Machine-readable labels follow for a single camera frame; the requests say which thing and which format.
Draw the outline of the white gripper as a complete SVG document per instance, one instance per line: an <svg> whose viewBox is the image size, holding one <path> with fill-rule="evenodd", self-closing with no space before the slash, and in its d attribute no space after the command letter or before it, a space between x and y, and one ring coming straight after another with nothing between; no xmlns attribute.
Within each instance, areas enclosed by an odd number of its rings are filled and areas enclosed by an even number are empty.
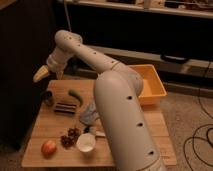
<svg viewBox="0 0 213 171"><path fill-rule="evenodd" d="M56 72L56 78L58 80L63 79L64 69L67 66L68 57L66 55L54 55L50 54L46 60L46 65L43 65L35 73L33 81L35 83L49 76L49 70Z"/></svg>

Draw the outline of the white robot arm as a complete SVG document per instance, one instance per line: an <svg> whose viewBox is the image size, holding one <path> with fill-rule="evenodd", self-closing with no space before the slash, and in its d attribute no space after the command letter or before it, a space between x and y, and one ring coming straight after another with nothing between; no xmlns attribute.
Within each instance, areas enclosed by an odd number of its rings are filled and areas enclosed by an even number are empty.
<svg viewBox="0 0 213 171"><path fill-rule="evenodd" d="M93 98L114 163L119 171L167 171L138 97L143 90L138 72L83 44L76 33L59 30L56 46L38 69L38 82L52 72L61 74L70 58L76 56L96 71Z"/></svg>

